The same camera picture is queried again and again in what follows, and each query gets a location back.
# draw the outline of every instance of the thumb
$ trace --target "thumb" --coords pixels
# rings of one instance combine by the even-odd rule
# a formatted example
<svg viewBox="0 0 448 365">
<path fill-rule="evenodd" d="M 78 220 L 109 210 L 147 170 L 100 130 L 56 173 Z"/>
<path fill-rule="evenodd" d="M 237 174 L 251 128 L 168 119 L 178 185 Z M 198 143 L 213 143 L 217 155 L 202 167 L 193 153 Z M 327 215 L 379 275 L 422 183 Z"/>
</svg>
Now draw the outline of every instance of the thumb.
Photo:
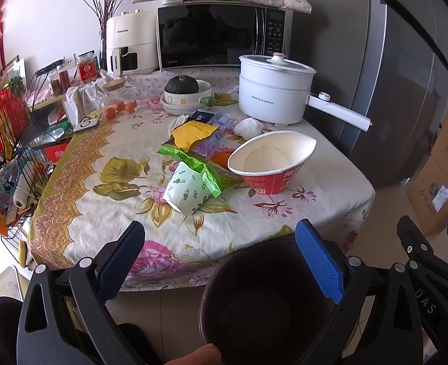
<svg viewBox="0 0 448 365">
<path fill-rule="evenodd" d="M 221 365 L 221 352 L 212 343 L 193 353 L 166 363 L 166 365 Z"/>
</svg>

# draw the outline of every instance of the orange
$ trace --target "orange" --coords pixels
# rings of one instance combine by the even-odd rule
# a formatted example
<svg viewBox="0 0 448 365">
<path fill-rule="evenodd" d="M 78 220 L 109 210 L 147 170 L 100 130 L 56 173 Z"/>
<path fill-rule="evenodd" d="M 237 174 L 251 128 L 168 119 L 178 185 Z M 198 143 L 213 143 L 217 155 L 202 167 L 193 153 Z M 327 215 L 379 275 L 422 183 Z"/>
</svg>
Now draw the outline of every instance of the orange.
<svg viewBox="0 0 448 365">
<path fill-rule="evenodd" d="M 128 111 L 129 113 L 134 112 L 135 108 L 136 108 L 135 102 L 126 103 L 126 111 Z"/>
<path fill-rule="evenodd" d="M 112 119 L 116 116 L 116 110 L 112 107 L 108 107 L 106 108 L 104 115 L 106 116 L 107 119 Z"/>
<path fill-rule="evenodd" d="M 126 105 L 123 102 L 118 102 L 116 104 L 116 110 L 118 111 L 124 111 L 126 109 Z"/>
<path fill-rule="evenodd" d="M 219 152 L 218 154 L 212 156 L 210 160 L 213 161 L 214 163 L 217 163 L 219 166 L 222 166 L 224 169 L 227 169 L 227 161 L 229 157 L 232 155 L 232 152 L 233 151 Z"/>
</svg>

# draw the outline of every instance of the dark bin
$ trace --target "dark bin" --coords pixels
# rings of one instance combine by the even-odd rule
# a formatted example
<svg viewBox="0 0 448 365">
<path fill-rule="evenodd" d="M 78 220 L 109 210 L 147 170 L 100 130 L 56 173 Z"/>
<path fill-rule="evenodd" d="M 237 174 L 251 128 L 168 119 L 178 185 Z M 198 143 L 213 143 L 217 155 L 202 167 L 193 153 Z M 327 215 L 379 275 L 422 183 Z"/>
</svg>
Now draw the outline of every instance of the dark bin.
<svg viewBox="0 0 448 365">
<path fill-rule="evenodd" d="M 200 333 L 226 365 L 293 365 L 331 316 L 294 239 L 236 252 L 205 287 Z"/>
</svg>

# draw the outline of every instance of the white air fryer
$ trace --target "white air fryer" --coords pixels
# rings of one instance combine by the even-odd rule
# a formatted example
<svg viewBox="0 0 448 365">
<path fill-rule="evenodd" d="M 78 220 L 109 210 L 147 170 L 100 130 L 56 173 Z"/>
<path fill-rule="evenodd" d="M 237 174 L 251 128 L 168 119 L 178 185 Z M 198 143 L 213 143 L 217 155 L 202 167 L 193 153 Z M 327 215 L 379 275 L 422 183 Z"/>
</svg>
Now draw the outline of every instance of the white air fryer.
<svg viewBox="0 0 448 365">
<path fill-rule="evenodd" d="M 158 67 L 156 12 L 123 12 L 107 21 L 107 69 L 116 77 Z"/>
</svg>

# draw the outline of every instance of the green patterned paper cup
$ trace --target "green patterned paper cup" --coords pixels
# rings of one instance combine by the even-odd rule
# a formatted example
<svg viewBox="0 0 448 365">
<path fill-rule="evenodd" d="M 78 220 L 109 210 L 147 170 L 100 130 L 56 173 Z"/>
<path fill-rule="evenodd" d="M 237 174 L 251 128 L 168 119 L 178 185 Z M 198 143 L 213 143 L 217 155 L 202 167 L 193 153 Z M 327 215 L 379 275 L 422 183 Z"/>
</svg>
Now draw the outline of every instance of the green patterned paper cup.
<svg viewBox="0 0 448 365">
<path fill-rule="evenodd" d="M 210 196 L 200 173 L 180 162 L 166 186 L 163 200 L 178 212 L 192 215 Z"/>
</svg>

